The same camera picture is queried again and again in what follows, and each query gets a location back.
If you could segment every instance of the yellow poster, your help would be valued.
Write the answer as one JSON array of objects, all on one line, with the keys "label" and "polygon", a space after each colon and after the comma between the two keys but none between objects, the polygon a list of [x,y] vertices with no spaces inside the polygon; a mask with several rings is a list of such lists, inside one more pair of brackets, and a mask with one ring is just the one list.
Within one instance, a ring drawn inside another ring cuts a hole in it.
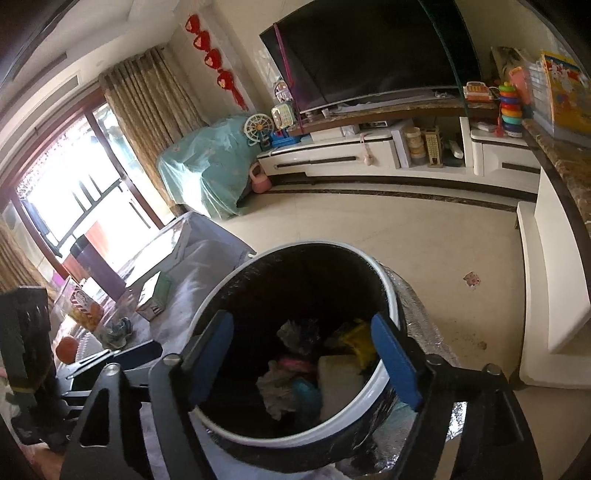
[{"label": "yellow poster", "polygon": [[558,127],[591,134],[591,92],[589,79],[574,60],[556,53],[542,52],[550,87],[552,120]]}]

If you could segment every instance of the tiled floor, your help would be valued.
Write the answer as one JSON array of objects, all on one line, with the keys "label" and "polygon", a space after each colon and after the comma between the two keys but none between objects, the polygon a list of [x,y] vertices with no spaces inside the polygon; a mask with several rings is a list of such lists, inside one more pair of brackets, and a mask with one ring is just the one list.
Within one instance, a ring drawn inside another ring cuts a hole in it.
[{"label": "tiled floor", "polygon": [[[524,267],[515,213],[472,205],[359,194],[279,194],[249,199],[247,215],[222,225],[263,252],[303,239],[349,243],[404,277],[463,366],[518,365]],[[480,285],[464,275],[474,271]],[[545,480],[560,477],[591,433],[591,391],[518,392]],[[440,467],[451,468],[451,452]]]}]

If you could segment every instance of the red hanging decoration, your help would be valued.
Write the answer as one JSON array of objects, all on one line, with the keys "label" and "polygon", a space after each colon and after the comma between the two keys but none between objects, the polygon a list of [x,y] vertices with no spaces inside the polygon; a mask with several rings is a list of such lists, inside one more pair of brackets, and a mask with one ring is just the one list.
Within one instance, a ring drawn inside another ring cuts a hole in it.
[{"label": "red hanging decoration", "polygon": [[189,33],[199,33],[200,22],[197,15],[191,15],[185,23],[185,30]]},{"label": "red hanging decoration", "polygon": [[207,30],[203,30],[197,34],[197,37],[193,41],[193,47],[203,51],[212,49],[212,41]]},{"label": "red hanging decoration", "polygon": [[248,110],[244,98],[236,88],[236,85],[234,85],[234,75],[232,75],[232,72],[220,70],[220,75],[217,77],[217,84],[224,90],[230,90],[232,92],[235,102],[242,110]]},{"label": "red hanging decoration", "polygon": [[222,55],[217,48],[212,48],[203,59],[205,65],[214,70],[222,68]]}]

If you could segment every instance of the screw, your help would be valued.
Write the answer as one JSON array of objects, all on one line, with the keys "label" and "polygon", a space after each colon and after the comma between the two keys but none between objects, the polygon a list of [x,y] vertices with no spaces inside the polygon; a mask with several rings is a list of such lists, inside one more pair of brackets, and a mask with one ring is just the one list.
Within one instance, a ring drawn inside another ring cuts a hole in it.
[{"label": "screw", "polygon": [[501,367],[499,367],[498,365],[495,364],[486,364],[486,372],[491,374],[491,375],[502,375],[503,374],[503,370],[501,370]]},{"label": "screw", "polygon": [[109,364],[105,367],[105,375],[116,375],[121,371],[119,364]]},{"label": "screw", "polygon": [[439,355],[435,355],[434,353],[430,353],[427,355],[427,363],[429,365],[443,365],[443,358]]},{"label": "screw", "polygon": [[168,365],[169,367],[172,367],[181,361],[181,357],[177,353],[171,353],[171,354],[165,356],[162,359],[162,361],[164,362],[164,365]]}]

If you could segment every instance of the window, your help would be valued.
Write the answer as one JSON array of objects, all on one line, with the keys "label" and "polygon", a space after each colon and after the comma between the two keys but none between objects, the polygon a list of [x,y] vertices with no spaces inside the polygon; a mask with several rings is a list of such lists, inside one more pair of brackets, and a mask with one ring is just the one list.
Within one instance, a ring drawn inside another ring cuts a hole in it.
[{"label": "window", "polygon": [[22,171],[4,215],[19,217],[15,237],[46,277],[86,277],[70,254],[81,235],[118,270],[174,217],[104,98],[53,131]]}]

